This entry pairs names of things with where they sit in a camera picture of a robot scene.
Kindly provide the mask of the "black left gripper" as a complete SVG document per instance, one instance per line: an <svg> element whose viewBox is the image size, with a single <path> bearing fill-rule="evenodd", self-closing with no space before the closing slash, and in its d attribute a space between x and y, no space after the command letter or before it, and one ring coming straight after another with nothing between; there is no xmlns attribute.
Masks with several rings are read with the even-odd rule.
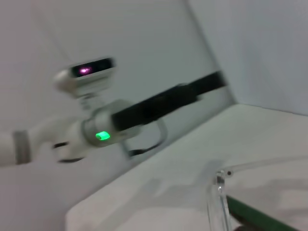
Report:
<svg viewBox="0 0 308 231"><path fill-rule="evenodd" d="M198 95L227 86L220 71L197 79L190 84L167 89L144 101L112 114L116 130L123 131L139 125L146 125L173 111L194 103Z"/></svg>

